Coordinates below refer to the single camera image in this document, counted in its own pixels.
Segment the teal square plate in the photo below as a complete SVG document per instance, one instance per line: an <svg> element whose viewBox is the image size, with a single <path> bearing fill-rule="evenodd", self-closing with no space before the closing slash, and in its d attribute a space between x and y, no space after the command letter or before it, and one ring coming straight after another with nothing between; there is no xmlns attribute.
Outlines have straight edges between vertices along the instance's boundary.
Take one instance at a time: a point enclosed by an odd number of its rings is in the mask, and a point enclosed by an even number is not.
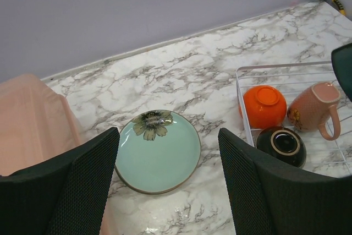
<svg viewBox="0 0 352 235"><path fill-rule="evenodd" d="M336 48L331 53L333 71L347 98L352 100L352 44Z"/></svg>

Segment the beige bowl dark rim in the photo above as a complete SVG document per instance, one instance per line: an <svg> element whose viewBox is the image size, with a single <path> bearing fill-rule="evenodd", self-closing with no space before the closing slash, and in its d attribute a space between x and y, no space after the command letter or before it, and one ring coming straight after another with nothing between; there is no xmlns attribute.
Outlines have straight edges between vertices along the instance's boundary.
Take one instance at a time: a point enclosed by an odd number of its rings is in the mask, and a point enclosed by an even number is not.
<svg viewBox="0 0 352 235"><path fill-rule="evenodd" d="M255 148L297 168L306 162L306 146L296 132L286 127L269 127L255 140Z"/></svg>

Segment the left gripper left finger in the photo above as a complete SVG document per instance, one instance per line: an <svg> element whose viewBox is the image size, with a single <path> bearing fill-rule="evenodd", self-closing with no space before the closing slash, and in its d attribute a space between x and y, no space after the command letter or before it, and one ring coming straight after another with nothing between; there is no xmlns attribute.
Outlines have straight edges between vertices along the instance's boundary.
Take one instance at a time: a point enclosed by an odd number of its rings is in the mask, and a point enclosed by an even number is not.
<svg viewBox="0 0 352 235"><path fill-rule="evenodd" d="M119 147L111 127L1 177L1 234L99 234Z"/></svg>

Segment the pink floral mug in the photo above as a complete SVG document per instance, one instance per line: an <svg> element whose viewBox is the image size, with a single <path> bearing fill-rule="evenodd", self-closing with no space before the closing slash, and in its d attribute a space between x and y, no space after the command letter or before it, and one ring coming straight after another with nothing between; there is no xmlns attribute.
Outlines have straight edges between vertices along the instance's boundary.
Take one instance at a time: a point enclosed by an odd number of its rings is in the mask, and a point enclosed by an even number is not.
<svg viewBox="0 0 352 235"><path fill-rule="evenodd" d="M319 82L301 92L289 105L287 117L299 131L319 131L328 141L340 136L341 125L337 107L342 98L337 87L330 82Z"/></svg>

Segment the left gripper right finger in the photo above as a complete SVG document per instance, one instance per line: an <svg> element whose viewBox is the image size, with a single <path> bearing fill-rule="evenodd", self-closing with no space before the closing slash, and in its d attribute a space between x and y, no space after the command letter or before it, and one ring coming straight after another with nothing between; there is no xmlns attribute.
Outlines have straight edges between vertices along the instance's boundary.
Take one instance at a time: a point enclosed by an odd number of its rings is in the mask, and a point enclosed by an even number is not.
<svg viewBox="0 0 352 235"><path fill-rule="evenodd" d="M351 177L333 178L284 163L218 133L236 234L351 234Z"/></svg>

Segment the orange bowl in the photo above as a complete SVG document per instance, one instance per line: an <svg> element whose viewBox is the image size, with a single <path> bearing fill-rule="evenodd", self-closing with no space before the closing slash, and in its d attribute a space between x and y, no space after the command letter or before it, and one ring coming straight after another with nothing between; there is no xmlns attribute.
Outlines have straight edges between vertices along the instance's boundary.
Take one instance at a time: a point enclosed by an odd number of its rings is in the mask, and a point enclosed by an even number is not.
<svg viewBox="0 0 352 235"><path fill-rule="evenodd" d="M250 88L243 96L249 125L266 129L283 123L287 103L282 93L269 85Z"/></svg>

